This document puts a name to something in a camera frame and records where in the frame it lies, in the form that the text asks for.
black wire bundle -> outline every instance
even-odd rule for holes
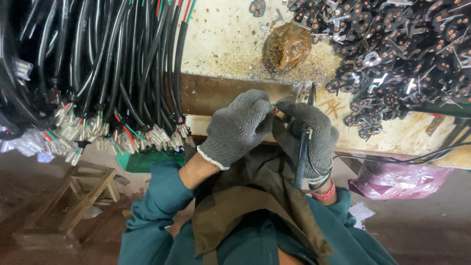
[[[84,121],[101,116],[110,124],[109,134],[122,129],[115,124],[118,114],[133,132],[149,132],[155,124],[174,132],[185,122],[180,71],[187,14],[196,0],[188,0],[183,21],[182,2],[3,1],[0,125],[7,130],[2,135],[20,137],[33,126],[57,137],[54,110],[67,103]],[[16,58],[33,64],[30,80],[17,76]]]

green mat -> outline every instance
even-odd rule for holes
[[[116,156],[118,164],[127,172],[130,173],[150,173],[150,166],[153,163],[161,162],[164,160],[173,160],[180,166],[185,163],[185,156],[166,156],[162,152],[150,153],[134,153],[129,154],[124,152],[124,155],[118,154]]]

workbench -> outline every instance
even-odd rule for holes
[[[267,0],[265,14],[249,13],[250,1],[199,0],[191,14],[182,62],[181,97],[187,124],[195,135],[207,135],[212,113],[227,106],[239,93],[264,90],[271,102],[306,99],[312,82],[317,87],[316,106],[326,113],[340,132],[337,151],[383,156],[419,156],[434,151],[452,132],[454,118],[446,116],[432,136],[425,129],[434,116],[412,112],[404,120],[383,121],[384,132],[368,142],[358,136],[358,127],[346,127],[343,118],[352,95],[329,94],[324,90],[334,79],[341,57],[328,42],[313,45],[305,62],[284,74],[271,74],[263,58],[265,42],[278,22],[272,25],[279,8],[285,22],[292,21],[282,0]],[[273,136],[266,141],[275,141]]]

hand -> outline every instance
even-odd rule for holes
[[[339,139],[339,132],[331,126],[329,117],[320,109],[305,103],[291,104],[282,101],[277,104],[277,107],[281,112],[296,118],[289,131],[285,129],[280,119],[273,121],[273,136],[283,151],[291,158],[293,166],[296,166],[298,162],[299,136],[302,131],[301,122],[305,122],[313,130],[308,156],[310,156],[312,164],[319,173],[328,172],[332,167],[330,156]],[[309,162],[306,163],[304,178],[309,184],[321,183],[327,177],[317,174],[311,168]]]
[[[198,152],[221,170],[229,169],[270,133],[272,110],[265,92],[252,89],[240,94],[212,115],[208,139],[197,147]]]

wrist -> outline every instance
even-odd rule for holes
[[[220,168],[205,160],[199,152],[179,169],[178,174],[181,182],[185,187],[194,190],[205,179],[214,173],[218,172]]]
[[[337,193],[335,191],[335,186],[333,179],[328,178],[327,182],[320,187],[316,192],[312,193],[312,197],[322,203],[323,205],[331,205],[337,202]],[[311,189],[316,189],[322,185],[322,183],[309,185]]]

